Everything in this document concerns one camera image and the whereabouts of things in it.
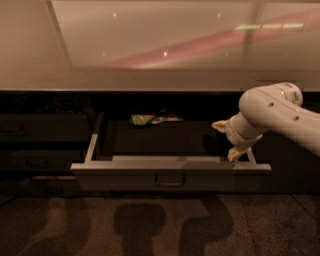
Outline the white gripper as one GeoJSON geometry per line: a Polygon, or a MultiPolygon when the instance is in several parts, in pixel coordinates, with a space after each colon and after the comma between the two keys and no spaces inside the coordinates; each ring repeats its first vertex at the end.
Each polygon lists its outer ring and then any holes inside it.
{"type": "Polygon", "coordinates": [[[228,160],[237,162],[240,157],[249,152],[249,148],[262,138],[263,129],[251,124],[242,114],[232,116],[228,121],[213,122],[211,127],[225,133],[229,142],[234,146],[228,152],[228,160]]]}

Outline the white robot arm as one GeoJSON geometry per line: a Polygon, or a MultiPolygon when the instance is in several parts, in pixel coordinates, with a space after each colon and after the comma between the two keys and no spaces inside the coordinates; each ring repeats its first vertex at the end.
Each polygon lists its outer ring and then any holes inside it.
{"type": "Polygon", "coordinates": [[[212,123],[233,147],[228,160],[236,162],[267,131],[279,133],[320,156],[320,114],[302,107],[300,88],[283,82],[247,90],[239,99],[239,112],[212,123]]]}

